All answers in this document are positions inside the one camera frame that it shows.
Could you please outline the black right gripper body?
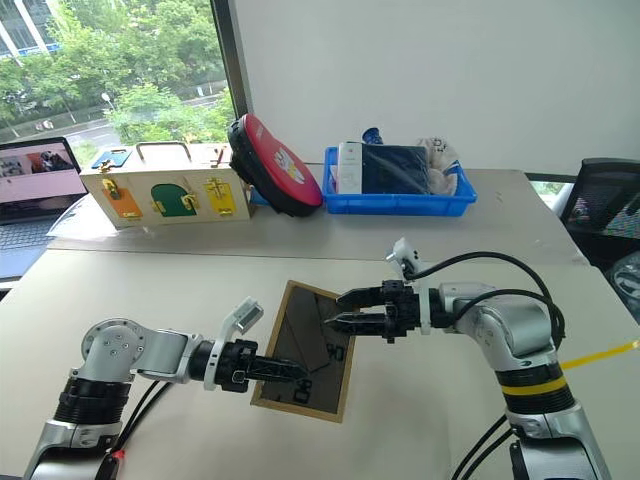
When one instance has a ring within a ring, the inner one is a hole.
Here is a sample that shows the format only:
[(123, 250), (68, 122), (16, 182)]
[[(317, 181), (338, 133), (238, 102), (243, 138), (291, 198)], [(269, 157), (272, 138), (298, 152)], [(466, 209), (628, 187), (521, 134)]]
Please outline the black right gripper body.
[(381, 295), (385, 307), (382, 337), (389, 344), (421, 326), (420, 298), (412, 286), (400, 280), (386, 280), (382, 282)]

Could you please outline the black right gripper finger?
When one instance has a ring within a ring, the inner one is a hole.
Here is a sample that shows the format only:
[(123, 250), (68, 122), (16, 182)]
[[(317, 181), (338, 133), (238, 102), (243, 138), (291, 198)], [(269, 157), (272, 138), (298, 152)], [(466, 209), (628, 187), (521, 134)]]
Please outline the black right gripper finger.
[(324, 324), (343, 334), (384, 334), (386, 316), (382, 313), (341, 312)]
[(340, 307), (373, 307), (386, 302), (381, 287), (351, 289), (336, 299)]

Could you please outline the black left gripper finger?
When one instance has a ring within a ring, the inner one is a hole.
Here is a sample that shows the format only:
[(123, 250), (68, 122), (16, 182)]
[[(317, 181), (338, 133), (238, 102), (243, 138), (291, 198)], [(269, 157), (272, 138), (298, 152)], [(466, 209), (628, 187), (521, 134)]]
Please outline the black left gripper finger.
[(267, 383), (291, 383), (307, 377), (306, 371), (253, 371), (251, 378)]
[(253, 376), (307, 376), (306, 368), (287, 359), (256, 356), (252, 362)]

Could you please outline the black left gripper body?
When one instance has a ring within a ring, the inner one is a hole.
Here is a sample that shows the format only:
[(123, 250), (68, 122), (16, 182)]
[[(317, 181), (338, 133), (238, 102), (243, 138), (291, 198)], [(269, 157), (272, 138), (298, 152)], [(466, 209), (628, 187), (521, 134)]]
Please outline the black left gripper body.
[(227, 342), (222, 349), (216, 369), (216, 385), (223, 391), (245, 393), (250, 380), (256, 379), (256, 351), (258, 344), (249, 340)]

